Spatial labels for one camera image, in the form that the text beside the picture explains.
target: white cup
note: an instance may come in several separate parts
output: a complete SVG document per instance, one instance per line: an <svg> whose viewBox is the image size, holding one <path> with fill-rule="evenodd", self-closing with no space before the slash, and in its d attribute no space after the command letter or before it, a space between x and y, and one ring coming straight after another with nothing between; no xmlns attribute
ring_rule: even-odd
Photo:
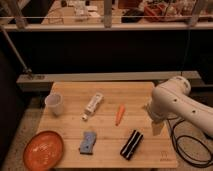
<svg viewBox="0 0 213 171"><path fill-rule="evenodd" d="M56 116L63 112L63 100L59 93L51 93L45 98L45 105Z"/></svg>

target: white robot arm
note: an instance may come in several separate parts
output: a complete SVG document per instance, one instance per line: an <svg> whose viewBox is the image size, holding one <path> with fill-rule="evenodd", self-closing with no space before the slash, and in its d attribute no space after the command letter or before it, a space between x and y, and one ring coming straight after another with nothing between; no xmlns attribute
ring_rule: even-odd
<svg viewBox="0 0 213 171"><path fill-rule="evenodd" d="M159 84L152 91L148 114L156 123L165 120L169 113L177 114L213 138L213 108L189 98L190 90L189 81L181 76Z"/></svg>

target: wooden table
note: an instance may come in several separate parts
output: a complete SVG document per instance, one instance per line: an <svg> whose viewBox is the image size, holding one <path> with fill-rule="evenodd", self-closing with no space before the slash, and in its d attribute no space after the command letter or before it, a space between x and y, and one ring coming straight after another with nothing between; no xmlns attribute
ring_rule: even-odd
<svg viewBox="0 0 213 171"><path fill-rule="evenodd" d="M56 168L176 168L177 159L166 125L152 124L144 106L150 100L151 82L57 82L51 92L61 93L64 112L55 117L44 109L38 131L58 132L65 145L64 156ZM95 115L82 121L85 106L100 92L104 101ZM120 104L126 111L119 126L115 115ZM137 129L143 141L131 161L119 152L130 134ZM81 155L79 147L84 131L95 131L93 155Z"/></svg>
<svg viewBox="0 0 213 171"><path fill-rule="evenodd" d="M97 13L101 16L100 18L89 17L88 20L76 21L74 7L61 7L59 0L55 0L51 6L48 14L44 18L41 24L63 24L63 25L86 25L86 24L103 24L104 18L104 1L103 0L91 0L90 5L97 6ZM119 9L118 0L112 5L112 23L121 24L121 17L123 13L128 9ZM141 19L138 23L146 24L150 23L146 19Z"/></svg>

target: terracotta plate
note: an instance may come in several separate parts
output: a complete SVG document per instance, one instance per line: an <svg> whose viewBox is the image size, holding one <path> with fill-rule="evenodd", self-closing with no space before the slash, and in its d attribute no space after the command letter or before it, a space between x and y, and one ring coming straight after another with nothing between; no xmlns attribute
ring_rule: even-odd
<svg viewBox="0 0 213 171"><path fill-rule="evenodd" d="M54 167L63 154L63 140L53 131L34 136L24 151L24 164L30 171L44 171Z"/></svg>

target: orange carrot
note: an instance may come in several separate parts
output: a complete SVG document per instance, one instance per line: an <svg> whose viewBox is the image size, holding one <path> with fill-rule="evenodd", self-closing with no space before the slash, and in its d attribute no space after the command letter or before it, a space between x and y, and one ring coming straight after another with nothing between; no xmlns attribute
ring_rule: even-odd
<svg viewBox="0 0 213 171"><path fill-rule="evenodd" d="M124 105L120 105L118 112L116 114L116 120L115 120L115 125L118 126L119 123L121 122L122 116L125 112L125 106Z"/></svg>

